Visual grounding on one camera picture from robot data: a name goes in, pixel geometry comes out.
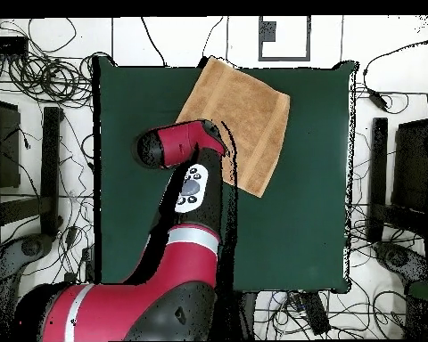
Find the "circular button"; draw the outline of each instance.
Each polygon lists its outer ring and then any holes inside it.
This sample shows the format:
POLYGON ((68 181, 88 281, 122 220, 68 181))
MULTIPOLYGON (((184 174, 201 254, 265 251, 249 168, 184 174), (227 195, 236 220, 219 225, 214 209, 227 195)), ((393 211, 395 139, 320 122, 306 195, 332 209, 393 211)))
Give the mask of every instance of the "circular button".
POLYGON ((182 186, 181 195, 194 195, 198 191, 200 191, 200 185, 194 180, 188 180, 182 186))

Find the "green table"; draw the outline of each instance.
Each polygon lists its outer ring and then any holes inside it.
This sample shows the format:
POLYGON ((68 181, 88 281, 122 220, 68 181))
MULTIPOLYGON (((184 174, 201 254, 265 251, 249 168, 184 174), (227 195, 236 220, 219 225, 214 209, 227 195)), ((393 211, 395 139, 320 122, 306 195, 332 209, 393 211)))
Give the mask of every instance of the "green table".
MULTIPOLYGON (((113 67, 106 59, 100 67, 102 282, 118 282, 135 269, 170 176, 139 167, 130 154, 132 138, 174 123, 202 70, 113 67)), ((292 106, 265 194, 239 194, 235 289, 346 290, 349 79, 355 68, 345 62, 337 69, 241 69, 289 94, 292 106)))

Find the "white stripe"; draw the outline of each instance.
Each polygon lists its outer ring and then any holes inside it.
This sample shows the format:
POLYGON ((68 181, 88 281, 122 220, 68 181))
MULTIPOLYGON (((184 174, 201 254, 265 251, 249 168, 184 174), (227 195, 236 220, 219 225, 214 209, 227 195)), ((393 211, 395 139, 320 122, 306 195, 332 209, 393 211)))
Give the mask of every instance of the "white stripe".
POLYGON ((199 228, 181 227, 169 231, 167 244, 173 242, 193 242, 211 250, 216 255, 218 254, 218 239, 199 228))
POLYGON ((67 322, 65 323, 65 342, 75 341, 75 325, 76 318, 78 316, 78 310, 81 307, 82 300, 86 297, 87 292, 94 286, 94 284, 86 285, 75 297, 73 303, 71 303, 70 310, 68 312, 67 322))

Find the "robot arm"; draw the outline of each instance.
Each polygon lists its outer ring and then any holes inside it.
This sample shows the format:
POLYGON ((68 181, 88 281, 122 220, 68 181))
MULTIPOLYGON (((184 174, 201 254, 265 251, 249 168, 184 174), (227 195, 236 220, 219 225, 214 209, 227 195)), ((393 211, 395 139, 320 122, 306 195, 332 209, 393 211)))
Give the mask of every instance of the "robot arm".
POLYGON ((16 340, 206 340, 214 311, 226 148, 207 120, 138 136, 136 161, 177 166, 141 261, 122 284, 42 285, 18 304, 16 340))

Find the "orange towel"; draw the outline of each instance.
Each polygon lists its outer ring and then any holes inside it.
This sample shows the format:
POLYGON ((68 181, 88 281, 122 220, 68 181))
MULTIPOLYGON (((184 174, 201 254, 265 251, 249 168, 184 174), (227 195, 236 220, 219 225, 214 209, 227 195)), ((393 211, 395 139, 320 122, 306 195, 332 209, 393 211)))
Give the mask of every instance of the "orange towel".
MULTIPOLYGON (((287 94, 211 57, 177 122, 211 120, 231 150, 223 121, 235 140, 238 187, 261 198, 279 159, 289 110, 287 94)), ((222 161, 222 175, 234 184, 231 156, 222 161)))

